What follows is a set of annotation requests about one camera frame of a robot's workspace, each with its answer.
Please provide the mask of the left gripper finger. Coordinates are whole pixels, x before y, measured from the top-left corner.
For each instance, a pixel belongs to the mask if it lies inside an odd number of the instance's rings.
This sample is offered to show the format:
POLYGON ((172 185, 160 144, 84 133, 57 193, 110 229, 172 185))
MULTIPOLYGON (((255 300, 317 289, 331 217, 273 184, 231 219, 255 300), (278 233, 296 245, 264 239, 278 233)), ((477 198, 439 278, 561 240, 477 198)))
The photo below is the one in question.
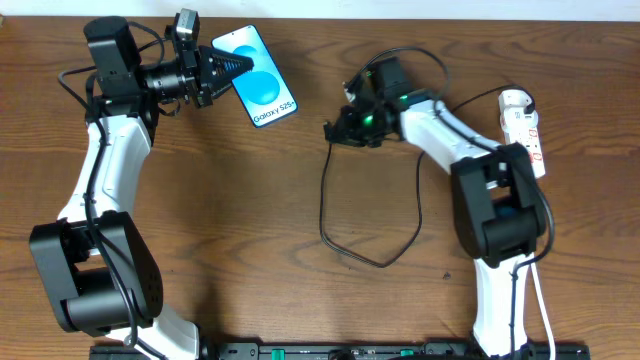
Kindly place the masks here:
POLYGON ((254 67, 253 60, 247 56, 206 46, 199 46, 198 50, 200 80, 204 84, 227 85, 254 67))
POLYGON ((233 86, 233 81, 238 78, 236 76, 227 75, 211 75, 207 77, 207 90, 211 100, 215 100, 222 96, 233 86))

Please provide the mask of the blue Galaxy smartphone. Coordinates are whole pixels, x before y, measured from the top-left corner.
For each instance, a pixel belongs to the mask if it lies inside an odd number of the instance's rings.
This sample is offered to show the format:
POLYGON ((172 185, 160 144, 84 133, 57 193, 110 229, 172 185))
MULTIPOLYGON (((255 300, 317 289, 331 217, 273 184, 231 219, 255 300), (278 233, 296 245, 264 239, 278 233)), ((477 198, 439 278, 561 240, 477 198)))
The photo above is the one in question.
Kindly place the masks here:
POLYGON ((293 93, 254 25, 214 38, 215 49, 249 57, 253 68, 233 80, 233 86, 256 128, 266 127, 298 110, 293 93))

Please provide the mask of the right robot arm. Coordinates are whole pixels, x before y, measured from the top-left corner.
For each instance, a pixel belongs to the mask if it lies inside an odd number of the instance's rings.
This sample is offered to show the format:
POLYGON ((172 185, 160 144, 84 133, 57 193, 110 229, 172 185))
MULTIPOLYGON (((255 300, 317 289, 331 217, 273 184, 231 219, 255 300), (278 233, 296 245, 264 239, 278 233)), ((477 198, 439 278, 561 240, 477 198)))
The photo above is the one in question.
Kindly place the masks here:
POLYGON ((526 146, 473 130, 442 91, 414 87, 393 51, 369 60, 343 89, 348 103, 325 123, 326 141, 375 148, 395 134, 448 174, 455 232, 476 272, 474 344, 484 359, 530 358, 526 277, 552 249, 555 223, 526 146))

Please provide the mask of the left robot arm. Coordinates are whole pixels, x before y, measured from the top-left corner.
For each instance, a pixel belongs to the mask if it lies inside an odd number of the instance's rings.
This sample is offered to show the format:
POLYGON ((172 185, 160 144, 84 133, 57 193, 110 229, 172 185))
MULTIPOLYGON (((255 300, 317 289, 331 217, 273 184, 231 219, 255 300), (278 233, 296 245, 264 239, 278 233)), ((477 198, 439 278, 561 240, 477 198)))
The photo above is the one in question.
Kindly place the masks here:
POLYGON ((199 327, 164 299, 161 273, 133 220, 139 175, 158 121, 182 105, 210 106, 253 63, 203 46, 199 15, 182 9, 153 44, 172 60, 144 63, 136 23, 100 17, 84 28, 93 63, 77 99, 88 149, 57 219, 37 225, 31 255, 58 325, 122 343, 120 359, 212 359, 199 327))

